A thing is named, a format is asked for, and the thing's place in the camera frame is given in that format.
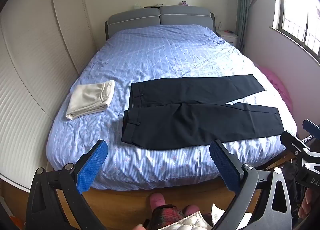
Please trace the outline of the person's right hand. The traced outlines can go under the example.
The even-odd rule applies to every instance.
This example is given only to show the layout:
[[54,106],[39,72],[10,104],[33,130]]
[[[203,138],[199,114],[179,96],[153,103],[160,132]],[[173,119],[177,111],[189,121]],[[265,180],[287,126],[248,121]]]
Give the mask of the person's right hand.
[[303,202],[298,211],[298,215],[301,219],[304,219],[309,215],[312,209],[312,205],[314,203],[314,199],[316,197],[317,196],[313,193],[313,191],[310,188],[306,190]]

